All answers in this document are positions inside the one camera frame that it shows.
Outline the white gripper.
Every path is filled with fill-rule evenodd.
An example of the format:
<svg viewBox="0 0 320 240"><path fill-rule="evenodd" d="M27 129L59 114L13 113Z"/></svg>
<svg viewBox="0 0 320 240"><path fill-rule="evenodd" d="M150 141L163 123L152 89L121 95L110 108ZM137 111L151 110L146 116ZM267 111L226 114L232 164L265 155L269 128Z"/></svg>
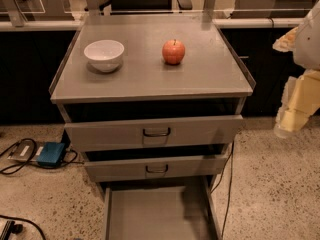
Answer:
<svg viewBox="0 0 320 240"><path fill-rule="evenodd" d="M277 39L272 48L293 52L294 62L306 70L298 78L290 76L285 84L274 133L288 138L300 131L320 108L320 1L301 24Z"/></svg>

